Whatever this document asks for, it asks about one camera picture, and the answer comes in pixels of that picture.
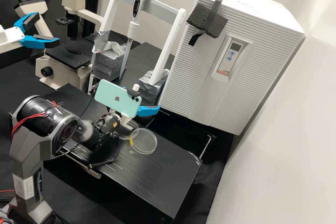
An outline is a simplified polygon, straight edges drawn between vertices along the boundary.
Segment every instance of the white chiller unit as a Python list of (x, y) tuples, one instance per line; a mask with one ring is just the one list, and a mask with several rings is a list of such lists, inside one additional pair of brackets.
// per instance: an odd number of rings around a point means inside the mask
[[(196, 0), (211, 9), (216, 0)], [(222, 0), (228, 19), (218, 38), (187, 24), (159, 104), (193, 121), (239, 135), (305, 33), (272, 0)]]

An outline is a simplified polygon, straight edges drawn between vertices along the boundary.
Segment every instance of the digital display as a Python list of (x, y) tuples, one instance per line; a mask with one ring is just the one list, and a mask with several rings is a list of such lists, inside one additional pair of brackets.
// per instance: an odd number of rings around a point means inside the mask
[(241, 48), (241, 45), (238, 45), (238, 44), (235, 44), (235, 43), (232, 43), (230, 49), (231, 50), (234, 50), (234, 51), (239, 51)]

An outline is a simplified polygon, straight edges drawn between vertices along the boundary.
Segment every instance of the ribbed white panel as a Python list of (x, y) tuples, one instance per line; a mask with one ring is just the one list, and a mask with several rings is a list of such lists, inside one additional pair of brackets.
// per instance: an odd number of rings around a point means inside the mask
[[(213, 5), (211, 0), (196, 0), (195, 5), (198, 3), (208, 8)], [(211, 118), (203, 122), (239, 135), (304, 35), (225, 5), (218, 13), (229, 21), (217, 39), (203, 35), (192, 47), (188, 42), (198, 29), (186, 26), (160, 105), (188, 117), (226, 34), (251, 41), (252, 50), (230, 78)]]
[(223, 43), (222, 39), (213, 39), (203, 35), (195, 46), (188, 45), (198, 29), (187, 25), (159, 104), (162, 108), (188, 117), (200, 93), (203, 83)]

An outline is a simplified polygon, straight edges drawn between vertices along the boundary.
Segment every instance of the black platform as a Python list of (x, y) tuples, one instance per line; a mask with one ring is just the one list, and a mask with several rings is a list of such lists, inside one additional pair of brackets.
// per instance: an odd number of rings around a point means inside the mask
[(46, 49), (45, 53), (64, 65), (78, 69), (89, 64), (93, 44), (84, 38), (69, 40), (57, 47)]
[[(89, 95), (70, 84), (45, 98), (56, 103), (64, 102), (66, 108), (75, 114), (81, 114), (90, 101)], [(93, 121), (106, 112), (106, 106), (92, 100), (82, 119)], [(120, 153), (114, 162), (97, 167), (96, 171), (110, 177), (174, 219), (202, 161), (160, 135), (156, 134), (156, 137), (157, 148), (149, 155), (137, 153), (129, 141), (122, 140)], [(65, 148), (70, 149), (75, 144), (70, 140)], [(89, 163), (89, 153), (87, 148), (80, 145), (73, 155)]]

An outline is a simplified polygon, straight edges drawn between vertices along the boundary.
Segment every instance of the microscope focus knob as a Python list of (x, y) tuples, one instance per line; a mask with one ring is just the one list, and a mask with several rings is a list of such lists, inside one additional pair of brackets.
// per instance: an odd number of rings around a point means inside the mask
[(53, 75), (54, 71), (53, 69), (50, 67), (50, 66), (46, 66), (44, 68), (41, 69), (41, 74), (44, 76), (44, 77), (48, 77), (50, 75)]
[(133, 89), (134, 91), (137, 91), (137, 92), (138, 92), (138, 91), (139, 91), (139, 88), (140, 88), (140, 85), (139, 85), (139, 84), (134, 84), (132, 89)]

